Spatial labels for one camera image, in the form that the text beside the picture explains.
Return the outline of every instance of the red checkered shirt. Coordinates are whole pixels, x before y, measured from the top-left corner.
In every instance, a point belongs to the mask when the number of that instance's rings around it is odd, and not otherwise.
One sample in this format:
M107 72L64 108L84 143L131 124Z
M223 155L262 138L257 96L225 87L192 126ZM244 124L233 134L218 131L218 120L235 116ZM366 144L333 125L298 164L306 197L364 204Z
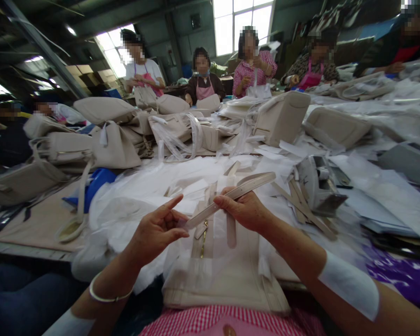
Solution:
M302 309L289 317L233 306L206 306L187 310L166 309L140 336L326 336L321 321Z
M265 63L268 63L272 66L272 73L270 76L266 76L262 69L258 69L258 80L257 85L265 85L266 84L266 78L272 78L275 76L275 73L277 72L277 64L275 64L274 60L272 59L272 55L269 51L260 51L259 56L261 57L261 60ZM249 86L253 86L255 82L255 74L254 74L254 67L251 67L248 62L245 60L242 60L240 64L238 64L238 67L235 69L235 75L233 76L233 95L237 98L242 98L246 95L246 88ZM237 96L236 89L238 85L241 83L241 80L246 77L250 76L251 81L249 84L243 88L243 91L241 92L241 95Z

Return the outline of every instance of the hair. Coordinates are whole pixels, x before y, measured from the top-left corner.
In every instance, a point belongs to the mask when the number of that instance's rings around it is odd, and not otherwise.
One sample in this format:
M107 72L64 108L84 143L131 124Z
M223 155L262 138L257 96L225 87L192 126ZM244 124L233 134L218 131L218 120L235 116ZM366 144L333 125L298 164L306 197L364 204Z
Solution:
M207 50L205 50L205 48L198 47L195 49L195 52L193 54L193 70L196 70L196 59L198 56L204 56L207 59L207 61L209 61L209 67L210 67L209 53L207 52Z
M141 34L136 34L132 30L122 29L120 32L121 39L123 43L138 44L142 47L143 52L145 50L145 38Z
M257 31L252 26L246 26L244 27L243 31L241 32L241 35L239 36L238 41L238 58L239 59L246 59L246 56L244 54L244 45L246 43L246 36L247 34L251 34L255 37L255 46L258 47L259 39L257 35Z

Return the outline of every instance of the leather strap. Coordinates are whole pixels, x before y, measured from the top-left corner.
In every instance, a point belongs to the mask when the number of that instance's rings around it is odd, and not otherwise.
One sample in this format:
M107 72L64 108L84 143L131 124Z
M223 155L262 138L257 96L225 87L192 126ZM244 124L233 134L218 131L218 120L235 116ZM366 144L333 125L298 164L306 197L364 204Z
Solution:
M263 184L272 182L274 180L275 180L274 172L251 175L242 179L238 183L238 187L228 192L227 194L225 194L225 196L233 200L237 200L238 198L247 194L248 192L262 186ZM187 221L184 225L184 228L186 230L191 230L197 227L200 223L202 223L204 220L206 220L208 217L213 215L218 210L219 210L219 207L215 203L212 203L204 211L198 213L196 216L194 216L189 221Z
M297 210L302 212L311 222L314 223L330 240L337 240L336 235L322 223L311 211L307 211L306 207L303 206L300 202L297 202L294 198L291 197L285 190L283 190L277 183L272 182L272 186L280 192Z

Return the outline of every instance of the bag handle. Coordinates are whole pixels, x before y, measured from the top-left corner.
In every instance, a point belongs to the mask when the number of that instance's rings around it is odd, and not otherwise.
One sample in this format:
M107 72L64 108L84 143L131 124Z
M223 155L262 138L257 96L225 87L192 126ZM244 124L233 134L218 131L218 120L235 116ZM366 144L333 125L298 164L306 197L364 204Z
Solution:
M241 196L244 196L248 192L262 186L263 184L273 182L275 180L275 177L276 176L274 172L254 174L248 176L238 183L238 187L236 187L232 191L229 191L227 194L225 194L225 196L230 197L233 200L237 200ZM213 203L212 205L208 206L204 211L201 211L196 216L187 221L182 226L182 228L186 230L191 230L197 227L200 223L202 223L204 220L206 220L218 210L219 207L216 205L216 203Z

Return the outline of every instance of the bracelet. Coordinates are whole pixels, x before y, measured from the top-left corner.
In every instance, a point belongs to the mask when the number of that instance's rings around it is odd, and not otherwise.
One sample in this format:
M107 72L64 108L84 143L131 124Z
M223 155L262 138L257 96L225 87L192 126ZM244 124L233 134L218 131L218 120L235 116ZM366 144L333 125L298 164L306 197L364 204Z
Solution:
M90 283L90 286L89 286L89 293L90 293L90 296L91 296L92 298L94 298L96 301L103 302L103 303L118 302L118 301L120 301L120 300L123 300L123 299L127 298L129 295L131 295L132 290L131 290L128 294L126 294L125 296L117 296L115 299L103 299L103 298L100 298L100 297L99 297L98 295L96 295L96 294L95 294L95 292L93 291L93 284L95 283L95 280L97 279L97 277L99 277L99 276L100 276L100 274L101 274L101 272L100 272L100 273L98 273L98 274L97 274L97 275L93 278L93 280L92 280L92 282Z

